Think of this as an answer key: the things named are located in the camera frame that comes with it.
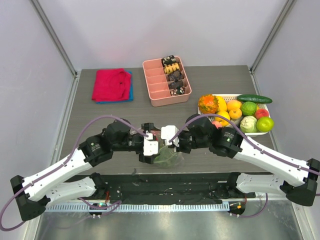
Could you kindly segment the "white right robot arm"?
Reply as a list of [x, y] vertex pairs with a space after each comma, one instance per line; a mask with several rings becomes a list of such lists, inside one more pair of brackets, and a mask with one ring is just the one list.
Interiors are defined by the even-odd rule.
[[235, 124], [217, 128], [207, 115], [190, 116], [183, 128], [175, 128], [168, 144], [178, 152], [207, 148], [220, 157], [247, 162], [266, 170], [267, 174], [238, 173], [226, 184], [233, 198], [242, 193], [261, 192], [286, 197], [289, 201], [311, 207], [317, 195], [320, 162], [301, 160], [272, 150], [246, 136]]

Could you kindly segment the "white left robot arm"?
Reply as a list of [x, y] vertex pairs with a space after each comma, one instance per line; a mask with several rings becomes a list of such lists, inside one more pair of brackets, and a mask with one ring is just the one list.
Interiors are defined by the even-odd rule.
[[127, 120], [115, 120], [100, 134], [76, 144], [69, 155], [29, 177], [17, 175], [10, 180], [15, 201], [23, 221], [32, 220], [55, 204], [81, 197], [102, 199], [107, 184], [93, 173], [81, 180], [71, 177], [110, 160], [114, 152], [135, 152], [139, 161], [152, 164], [159, 155], [159, 142], [150, 129], [131, 134]]

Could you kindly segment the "clear polka dot zip bag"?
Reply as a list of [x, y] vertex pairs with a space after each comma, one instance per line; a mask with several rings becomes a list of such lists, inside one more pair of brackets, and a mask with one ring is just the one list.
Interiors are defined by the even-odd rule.
[[184, 160], [181, 152], [169, 148], [166, 141], [161, 138], [161, 130], [156, 128], [147, 131], [147, 138], [143, 138], [142, 151], [138, 153], [141, 163], [156, 165], [160, 168], [173, 168]]

